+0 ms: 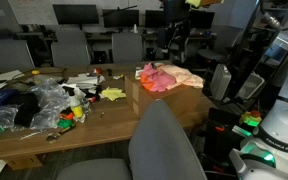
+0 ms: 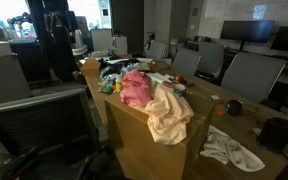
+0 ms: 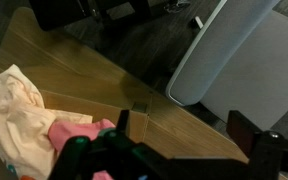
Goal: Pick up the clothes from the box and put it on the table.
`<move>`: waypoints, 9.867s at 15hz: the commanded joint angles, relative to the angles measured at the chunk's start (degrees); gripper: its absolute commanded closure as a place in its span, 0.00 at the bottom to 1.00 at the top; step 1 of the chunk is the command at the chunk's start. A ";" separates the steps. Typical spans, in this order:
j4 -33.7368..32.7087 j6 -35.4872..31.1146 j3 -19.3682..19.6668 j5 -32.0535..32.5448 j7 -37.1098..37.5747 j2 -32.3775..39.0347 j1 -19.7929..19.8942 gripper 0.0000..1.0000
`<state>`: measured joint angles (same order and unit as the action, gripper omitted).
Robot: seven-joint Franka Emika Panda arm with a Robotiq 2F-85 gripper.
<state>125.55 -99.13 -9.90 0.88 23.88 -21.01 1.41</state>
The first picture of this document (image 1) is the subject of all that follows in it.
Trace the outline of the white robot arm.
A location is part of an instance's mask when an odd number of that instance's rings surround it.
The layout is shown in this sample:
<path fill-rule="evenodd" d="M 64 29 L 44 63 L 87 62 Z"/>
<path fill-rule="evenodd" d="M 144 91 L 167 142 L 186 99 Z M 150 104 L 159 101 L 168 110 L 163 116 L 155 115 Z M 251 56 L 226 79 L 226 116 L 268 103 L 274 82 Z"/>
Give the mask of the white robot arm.
<path fill-rule="evenodd" d="M 239 180 L 288 180 L 288 71 L 271 110 L 230 160 Z"/>

